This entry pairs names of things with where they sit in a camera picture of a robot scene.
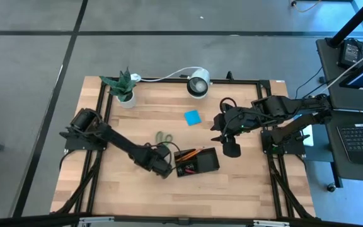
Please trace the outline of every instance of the scissors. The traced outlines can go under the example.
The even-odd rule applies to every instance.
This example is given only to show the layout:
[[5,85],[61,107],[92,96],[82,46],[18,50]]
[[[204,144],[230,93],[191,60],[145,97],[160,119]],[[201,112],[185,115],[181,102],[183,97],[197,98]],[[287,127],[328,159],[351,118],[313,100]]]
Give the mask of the scissors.
[[155,141],[156,144],[162,143],[162,142],[171,142],[173,140],[173,136],[171,134],[167,134],[164,136],[164,133],[159,131],[156,133]]

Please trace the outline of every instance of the potted plant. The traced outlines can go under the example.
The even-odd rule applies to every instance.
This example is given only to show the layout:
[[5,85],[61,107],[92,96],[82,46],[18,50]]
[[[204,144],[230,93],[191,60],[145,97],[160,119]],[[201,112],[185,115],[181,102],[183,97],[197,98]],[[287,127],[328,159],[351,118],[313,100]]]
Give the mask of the potted plant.
[[122,107],[132,108],[136,105],[137,99],[135,98],[134,91],[132,90],[133,87],[135,87],[135,80],[131,79],[128,68],[124,73],[120,71],[118,81],[114,81],[104,76],[100,76],[100,79],[111,87],[110,94],[116,96]]

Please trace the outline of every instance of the wooden tabletop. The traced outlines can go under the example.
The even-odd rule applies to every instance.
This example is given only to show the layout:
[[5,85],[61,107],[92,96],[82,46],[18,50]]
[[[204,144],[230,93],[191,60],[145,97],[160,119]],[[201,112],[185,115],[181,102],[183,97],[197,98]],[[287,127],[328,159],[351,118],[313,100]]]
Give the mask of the wooden tabletop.
[[[270,81],[273,95],[287,95],[283,81]],[[85,77],[76,112],[96,108],[100,79]],[[158,131],[173,136],[180,149],[205,146],[216,148],[220,169],[178,178],[176,172],[162,179],[133,164],[127,154],[113,145],[103,153],[94,214],[165,216],[195,218],[275,218],[267,158],[262,153],[260,130],[236,137],[241,156],[229,158],[220,143],[210,141],[220,132],[210,131],[219,113],[219,102],[228,96],[242,107],[257,99],[254,85],[213,84],[201,100],[191,98],[185,83],[138,83],[134,88],[137,105],[120,107],[113,99],[109,124],[136,144],[155,144]],[[187,126],[184,113],[198,110],[202,123]],[[58,210],[79,184],[85,151],[75,151],[62,164],[52,211]],[[305,209],[314,215],[313,203],[303,163],[285,155],[289,186]],[[83,208],[88,198],[86,190]],[[280,190],[283,213],[286,214]]]

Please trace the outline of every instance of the white cable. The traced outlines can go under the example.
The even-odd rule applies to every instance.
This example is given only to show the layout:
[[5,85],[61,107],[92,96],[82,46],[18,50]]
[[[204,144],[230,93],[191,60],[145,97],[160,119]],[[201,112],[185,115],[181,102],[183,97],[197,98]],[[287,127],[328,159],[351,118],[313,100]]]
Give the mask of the white cable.
[[169,77],[173,76],[174,74],[176,74],[176,73],[180,73],[181,71],[186,70],[186,69],[204,69],[204,68],[203,68],[203,67],[198,67],[198,66],[186,67],[186,68],[183,68],[183,69],[179,69],[179,70],[177,70],[176,72],[171,73],[170,75],[165,76],[165,77],[163,77],[163,78],[159,78],[159,79],[141,79],[141,80],[142,80],[142,81],[145,81],[145,82],[157,82],[157,81],[160,81],[160,80],[162,80],[162,79],[169,78]]
[[344,73],[342,73],[341,75],[339,75],[333,82],[331,82],[325,89],[323,89],[323,91],[321,91],[320,93],[324,92],[325,90],[327,90],[329,87],[331,87],[334,83],[336,83],[342,76],[344,76],[348,71],[350,71],[353,67],[355,67],[356,65],[358,65],[360,62],[363,61],[363,58],[359,61],[357,61],[355,64],[353,64],[351,67],[349,67],[347,70],[344,71]]

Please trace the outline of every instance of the snake plant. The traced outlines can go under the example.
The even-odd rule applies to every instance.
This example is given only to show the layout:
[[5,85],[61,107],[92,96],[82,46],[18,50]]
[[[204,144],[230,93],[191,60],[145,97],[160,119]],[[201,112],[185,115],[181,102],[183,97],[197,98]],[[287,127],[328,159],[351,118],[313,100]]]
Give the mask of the snake plant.
[[123,73],[120,71],[118,81],[100,76],[100,79],[111,87],[110,94],[117,96],[121,102],[126,102],[132,98],[132,88],[135,87],[135,81],[131,79],[129,68]]

